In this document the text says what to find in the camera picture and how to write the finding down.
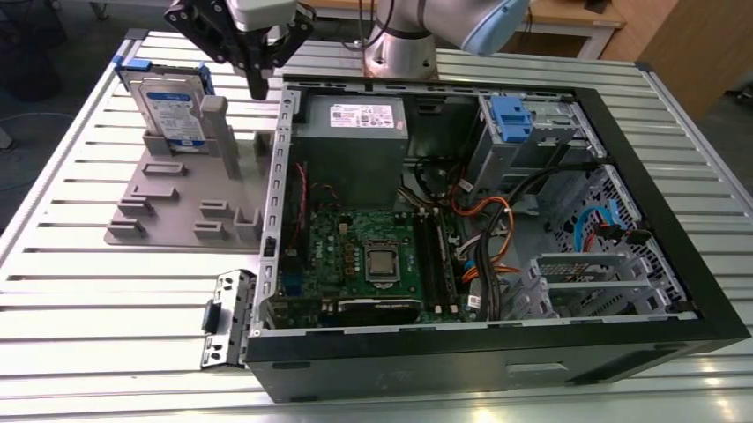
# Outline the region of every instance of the sticker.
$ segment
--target sticker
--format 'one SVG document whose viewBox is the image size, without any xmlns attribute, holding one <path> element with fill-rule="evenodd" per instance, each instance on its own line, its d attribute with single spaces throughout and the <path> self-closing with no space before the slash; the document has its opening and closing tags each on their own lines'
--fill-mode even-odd
<svg viewBox="0 0 753 423">
<path fill-rule="evenodd" d="M 607 22 L 606 20 L 594 20 L 593 25 L 594 26 L 609 26 L 611 28 L 619 28 L 622 24 L 619 22 Z"/>
<path fill-rule="evenodd" d="M 465 179 L 461 178 L 461 180 L 458 181 L 458 186 L 459 186 L 466 192 L 471 192 L 473 185 L 471 185 L 471 183 L 467 182 Z"/>
<path fill-rule="evenodd" d="M 478 295 L 469 295 L 469 307 L 481 308 L 481 297 Z"/>
<path fill-rule="evenodd" d="M 332 128 L 394 128 L 391 106 L 335 104 L 330 107 Z"/>
<path fill-rule="evenodd" d="M 188 94 L 179 93 L 147 93 L 154 111 L 154 119 L 163 137 L 167 139 L 187 141 L 194 146 L 194 141 L 204 141 L 202 124 L 199 119 L 191 115 L 194 101 Z"/>
</svg>

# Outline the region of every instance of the blue plastic clip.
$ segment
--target blue plastic clip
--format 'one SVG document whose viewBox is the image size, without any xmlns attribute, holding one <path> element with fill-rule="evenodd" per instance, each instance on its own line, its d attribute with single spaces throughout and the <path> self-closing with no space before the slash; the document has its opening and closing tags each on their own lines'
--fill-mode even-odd
<svg viewBox="0 0 753 423">
<path fill-rule="evenodd" d="M 493 95 L 490 111 L 494 122 L 499 125 L 502 141 L 522 144 L 533 131 L 530 112 L 518 97 Z"/>
</svg>

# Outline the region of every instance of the aluminum table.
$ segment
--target aluminum table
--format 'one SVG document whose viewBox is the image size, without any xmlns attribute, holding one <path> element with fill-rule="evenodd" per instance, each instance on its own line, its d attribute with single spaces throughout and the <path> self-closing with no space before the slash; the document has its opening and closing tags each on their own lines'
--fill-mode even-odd
<svg viewBox="0 0 753 423">
<path fill-rule="evenodd" d="M 195 66 L 175 33 L 117 54 Z M 734 307 L 753 324 L 748 192 L 656 75 L 631 63 L 439 52 L 443 79 L 599 90 Z M 275 127 L 280 79 L 254 101 L 228 65 L 208 63 L 239 139 Z M 339 44 L 308 42 L 282 72 L 359 75 Z M 250 373 L 198 371 L 203 304 L 218 273 L 256 257 L 112 247 L 104 225 L 144 151 L 144 121 L 111 65 L 0 239 L 0 419 L 133 421 L 740 421 L 753 415 L 753 341 L 610 385 L 274 404 Z"/>
</svg>

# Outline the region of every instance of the green motherboard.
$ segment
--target green motherboard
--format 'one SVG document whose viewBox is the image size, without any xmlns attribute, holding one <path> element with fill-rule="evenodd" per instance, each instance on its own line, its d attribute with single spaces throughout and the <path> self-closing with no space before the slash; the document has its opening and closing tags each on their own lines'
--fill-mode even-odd
<svg viewBox="0 0 753 423">
<path fill-rule="evenodd" d="M 399 313 L 398 321 L 407 323 L 466 321 L 446 256 L 447 231 L 441 218 L 414 212 L 312 212 L 299 266 L 282 267 L 283 291 L 272 307 L 278 327 L 343 325 L 338 308 L 344 305 L 362 308 L 344 325 L 382 319 L 397 324 L 390 317 Z"/>
</svg>

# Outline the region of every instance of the floor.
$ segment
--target floor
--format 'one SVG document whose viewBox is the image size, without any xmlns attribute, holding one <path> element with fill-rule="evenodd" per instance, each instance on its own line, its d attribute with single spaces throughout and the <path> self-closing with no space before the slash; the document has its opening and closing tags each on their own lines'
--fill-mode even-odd
<svg viewBox="0 0 753 423">
<path fill-rule="evenodd" d="M 24 103 L 0 90 L 0 127 L 16 141 L 16 148 L 0 154 L 0 232 L 13 217 L 35 178 L 44 167 L 56 144 L 92 90 L 104 66 L 120 44 L 127 30 L 141 27 L 171 30 L 155 8 L 128 8 L 109 5 L 109 18 L 97 21 L 87 3 L 63 2 L 59 12 L 68 42 L 49 52 L 64 80 L 63 91 L 49 100 Z M 352 39 L 354 26 L 320 22 L 315 38 Z M 57 113 L 3 121 L 7 116 L 24 113 Z M 698 123 L 722 159 L 753 192 L 753 106 L 741 106 L 725 97 Z"/>
</svg>

